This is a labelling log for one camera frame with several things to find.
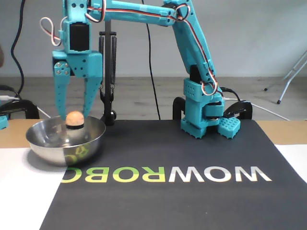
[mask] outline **small orange ball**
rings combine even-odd
[[[66,125],[81,126],[84,124],[84,116],[79,111],[72,111],[66,116]]]

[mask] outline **turquoise robotic arm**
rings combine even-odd
[[[91,50],[92,23],[122,20],[173,27],[183,63],[190,74],[190,78],[184,80],[186,110],[181,120],[184,131],[201,138],[207,127],[217,126],[221,135],[233,138],[240,129],[238,119],[223,118],[224,100],[191,0],[164,0],[162,7],[115,0],[62,0],[62,7],[59,37],[54,36],[53,28],[51,31],[42,28],[55,46],[60,43],[64,46],[63,50],[53,51],[55,105],[63,119],[70,76],[84,78],[84,117],[89,115],[103,79],[102,54]]]

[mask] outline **cardboard surface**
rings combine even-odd
[[[0,148],[29,148],[28,128],[41,120],[14,119],[0,130]],[[307,144],[307,121],[258,121],[258,125],[277,145]]]

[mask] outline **metal bowl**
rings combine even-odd
[[[105,124],[91,116],[76,130],[66,128],[65,121],[56,116],[36,123],[25,136],[37,156],[56,166],[70,166],[95,154],[105,130]]]

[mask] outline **green letter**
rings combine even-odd
[[[143,175],[143,180],[147,182],[165,182],[164,167],[159,167],[159,172],[154,172],[149,167],[142,167],[147,173]],[[158,176],[158,179],[150,179],[150,176]]]
[[[75,174],[75,176],[74,177],[72,177],[71,179],[69,179],[69,180],[64,180],[64,179],[62,179],[62,183],[72,183],[72,182],[75,182],[75,181],[77,181],[77,180],[79,180],[80,179],[80,177],[81,177],[81,175],[82,175],[82,171],[81,171],[81,169],[77,169],[77,168],[67,168],[67,170],[74,170],[75,172],[76,172],[76,174]]]
[[[122,179],[119,177],[119,173],[123,170],[130,170],[132,171],[133,175],[131,178],[129,179]],[[118,168],[116,169],[114,172],[113,172],[113,178],[114,180],[118,181],[118,182],[122,182],[122,183],[127,183],[127,182],[132,182],[132,181],[135,181],[136,179],[139,178],[139,171],[135,168],[132,168],[132,167],[121,167],[121,168]]]
[[[94,170],[102,170],[102,173],[94,173]],[[86,173],[88,174],[88,176],[85,178],[86,182],[106,183],[107,176],[109,174],[109,168],[108,167],[90,168],[90,169],[86,170]]]

